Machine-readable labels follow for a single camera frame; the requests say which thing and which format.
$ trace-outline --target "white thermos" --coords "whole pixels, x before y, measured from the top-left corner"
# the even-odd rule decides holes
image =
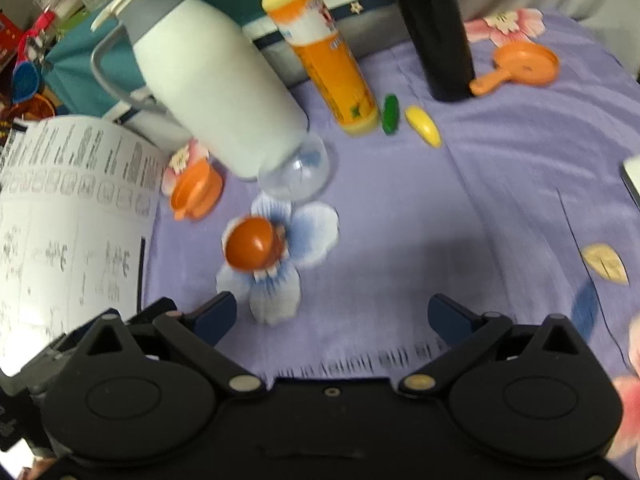
[[[153,96],[239,178],[255,178],[305,139],[305,113],[226,14],[201,0],[113,0],[92,30],[111,16],[119,23],[91,57],[98,83],[135,108],[165,112],[102,72],[100,59],[128,35]]]

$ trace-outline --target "thermos handle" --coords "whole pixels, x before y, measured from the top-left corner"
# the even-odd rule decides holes
[[[113,45],[124,38],[126,38],[126,29],[122,23],[119,23],[94,48],[94,51],[91,53],[89,65],[91,66],[91,72],[94,74],[95,80],[104,89],[104,91],[114,99],[124,101],[137,110],[148,110],[162,115],[166,114],[166,108],[163,106],[133,99],[128,92],[125,92],[122,88],[109,81],[107,76],[104,75],[104,72],[100,67],[100,61]]]

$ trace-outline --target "metal screw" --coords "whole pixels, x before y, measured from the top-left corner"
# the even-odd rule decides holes
[[[262,381],[254,375],[236,375],[229,381],[229,387],[236,392],[252,392],[262,386]]]
[[[327,397],[337,397],[341,394],[340,388],[336,388],[335,386],[330,386],[329,388],[324,389],[324,394]]]
[[[431,390],[436,385],[436,379],[430,375],[414,374],[404,378],[404,386],[416,392]]]

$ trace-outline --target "beige leaf decoration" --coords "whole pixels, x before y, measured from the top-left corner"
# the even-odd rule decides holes
[[[629,280],[626,276],[625,266],[618,253],[610,245],[587,245],[582,248],[580,254],[587,265],[605,280],[628,285]]]

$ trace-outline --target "teal fabric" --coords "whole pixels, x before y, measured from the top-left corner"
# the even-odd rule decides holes
[[[240,25],[264,15],[260,0],[204,0],[231,16]],[[113,28],[114,22],[92,33],[90,25],[97,12],[70,31],[49,53],[52,70],[44,75],[49,87],[71,113],[101,116],[115,104],[95,82],[89,68],[89,56],[95,45]],[[123,41],[102,60],[108,77],[127,91],[144,85],[130,44]]]

